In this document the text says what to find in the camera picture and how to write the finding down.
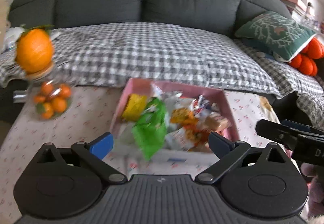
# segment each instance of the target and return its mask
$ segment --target throw pillow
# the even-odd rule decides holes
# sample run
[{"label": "throw pillow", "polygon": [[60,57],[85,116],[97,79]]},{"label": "throw pillow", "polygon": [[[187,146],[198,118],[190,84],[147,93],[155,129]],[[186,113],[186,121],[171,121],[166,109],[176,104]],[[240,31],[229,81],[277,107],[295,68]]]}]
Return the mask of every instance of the throw pillow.
[{"label": "throw pillow", "polygon": [[273,52],[264,43],[260,42],[257,39],[242,38],[241,41],[244,45],[253,47],[255,50],[258,50],[258,52],[256,52],[258,58],[269,58],[278,62],[286,62],[281,56]]},{"label": "throw pillow", "polygon": [[235,36],[257,39],[289,62],[310,42],[315,31],[276,12],[267,11],[242,25]]}]

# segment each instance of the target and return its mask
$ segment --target green pillow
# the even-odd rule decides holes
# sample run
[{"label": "green pillow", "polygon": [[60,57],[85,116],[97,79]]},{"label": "green pillow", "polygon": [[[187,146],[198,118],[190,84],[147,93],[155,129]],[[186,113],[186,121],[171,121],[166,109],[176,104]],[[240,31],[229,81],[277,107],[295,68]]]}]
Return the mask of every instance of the green pillow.
[{"label": "green pillow", "polygon": [[276,12],[267,11],[242,25],[235,36],[256,39],[288,62],[310,42],[315,31]]}]

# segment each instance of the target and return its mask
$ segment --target floral tablecloth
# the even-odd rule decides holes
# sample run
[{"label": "floral tablecloth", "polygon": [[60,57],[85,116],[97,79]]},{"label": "floral tablecloth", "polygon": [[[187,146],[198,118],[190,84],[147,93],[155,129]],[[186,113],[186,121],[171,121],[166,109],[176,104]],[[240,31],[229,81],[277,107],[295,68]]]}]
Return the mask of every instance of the floral tablecloth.
[{"label": "floral tablecloth", "polygon": [[[56,147],[70,147],[77,141],[90,142],[109,131],[122,89],[77,87],[70,109],[55,120],[40,121],[32,101],[25,104],[0,149],[0,223],[14,223],[21,215],[13,197],[13,187],[29,161],[45,142]],[[279,122],[264,97],[250,93],[226,92],[241,140],[252,147],[269,142],[257,136],[255,124],[260,119]],[[175,162],[152,163],[111,152],[104,161],[120,172],[132,174],[190,174],[194,178],[208,165]]]}]

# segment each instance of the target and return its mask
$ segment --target gray and white checkered blanket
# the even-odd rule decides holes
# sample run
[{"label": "gray and white checkered blanket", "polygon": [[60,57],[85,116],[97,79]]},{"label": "gray and white checkered blanket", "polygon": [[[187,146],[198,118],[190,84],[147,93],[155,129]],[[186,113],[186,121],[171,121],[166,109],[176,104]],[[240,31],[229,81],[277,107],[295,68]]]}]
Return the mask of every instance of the gray and white checkered blanket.
[{"label": "gray and white checkered blanket", "polygon": [[[277,98],[294,89],[279,89],[280,82],[252,60],[246,49],[244,53],[233,40],[217,33],[159,23],[103,24],[54,31],[61,35],[53,41],[53,60],[57,65],[68,62],[59,68],[76,77],[80,85],[122,87],[129,78],[140,77],[269,93]],[[10,79],[23,74],[18,66],[0,66],[0,85],[6,86]],[[323,93],[311,81],[307,80],[311,88]]]},{"label": "gray and white checkered blanket", "polygon": [[297,107],[307,114],[312,125],[324,130],[324,96],[302,94],[297,99]]},{"label": "gray and white checkered blanket", "polygon": [[286,63],[268,58],[259,58],[256,55],[257,51],[252,47],[245,46],[238,39],[235,39],[234,42],[269,74],[282,96],[286,96],[294,91],[298,95],[303,93],[322,95],[324,93],[323,82],[320,77],[306,76]]}]

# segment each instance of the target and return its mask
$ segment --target orange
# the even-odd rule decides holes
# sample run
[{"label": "orange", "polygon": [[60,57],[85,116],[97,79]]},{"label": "orange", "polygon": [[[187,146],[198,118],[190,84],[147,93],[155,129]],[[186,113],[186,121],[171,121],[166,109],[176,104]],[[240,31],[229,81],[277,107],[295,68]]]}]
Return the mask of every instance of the orange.
[{"label": "orange", "polygon": [[53,53],[51,39],[43,29],[25,32],[17,41],[16,61],[27,73],[44,69],[51,62]]},{"label": "orange", "polygon": [[34,103],[43,103],[44,101],[45,101],[45,96],[39,94],[34,96]]},{"label": "orange", "polygon": [[60,89],[61,89],[61,91],[59,92],[60,97],[64,99],[71,97],[71,89],[68,85],[61,84]]},{"label": "orange", "polygon": [[53,107],[50,103],[48,102],[45,102],[43,103],[43,108],[44,108],[44,112],[41,114],[41,116],[44,118],[44,119],[49,119],[53,116],[54,114],[54,110],[53,110]]},{"label": "orange", "polygon": [[54,86],[52,83],[48,83],[48,82],[43,82],[42,86],[40,87],[40,92],[47,96],[49,95],[54,89]]},{"label": "orange", "polygon": [[52,103],[54,111],[56,111],[58,113],[64,112],[67,108],[66,100],[61,97],[56,97],[56,98],[52,99],[51,103]]}]

